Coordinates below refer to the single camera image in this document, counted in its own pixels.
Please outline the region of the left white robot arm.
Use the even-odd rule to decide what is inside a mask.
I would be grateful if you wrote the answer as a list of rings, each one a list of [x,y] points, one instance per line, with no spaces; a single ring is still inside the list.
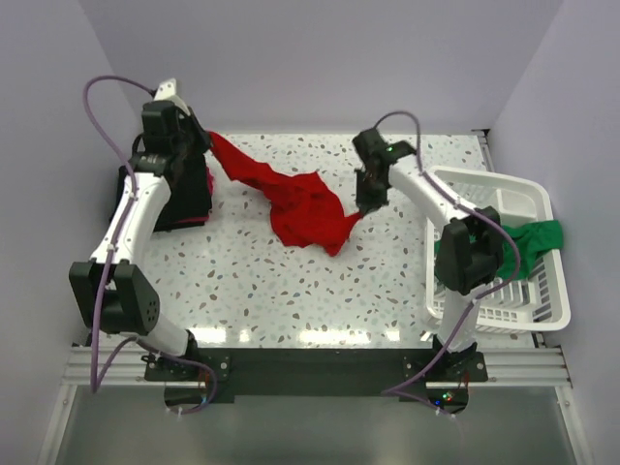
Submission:
[[[142,132],[121,170],[117,206],[104,238],[69,280],[85,325],[94,334],[131,335],[161,353],[179,380],[194,378],[201,357],[193,335],[166,317],[141,266],[155,232],[203,225],[212,207],[205,161],[210,137],[178,97],[157,97],[141,112]]]

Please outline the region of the red t shirt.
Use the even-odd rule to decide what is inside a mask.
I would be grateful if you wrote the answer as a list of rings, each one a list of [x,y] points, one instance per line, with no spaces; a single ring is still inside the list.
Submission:
[[[339,197],[317,172],[287,175],[259,162],[211,132],[211,152],[231,181],[260,191],[270,202],[270,224],[283,245],[317,245],[335,257],[362,214],[345,213]]]

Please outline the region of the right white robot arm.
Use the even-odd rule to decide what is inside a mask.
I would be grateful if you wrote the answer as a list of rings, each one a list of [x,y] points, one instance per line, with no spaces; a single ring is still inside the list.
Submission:
[[[500,215],[458,196],[436,174],[420,167],[417,151],[406,141],[388,143],[371,128],[353,138],[363,167],[356,170],[356,206],[362,215],[388,204],[388,191],[405,195],[441,233],[434,273],[446,289],[443,317],[436,334],[442,351],[431,360],[434,374],[454,380],[466,368],[463,352],[475,345],[476,321],[484,292],[504,260]]]

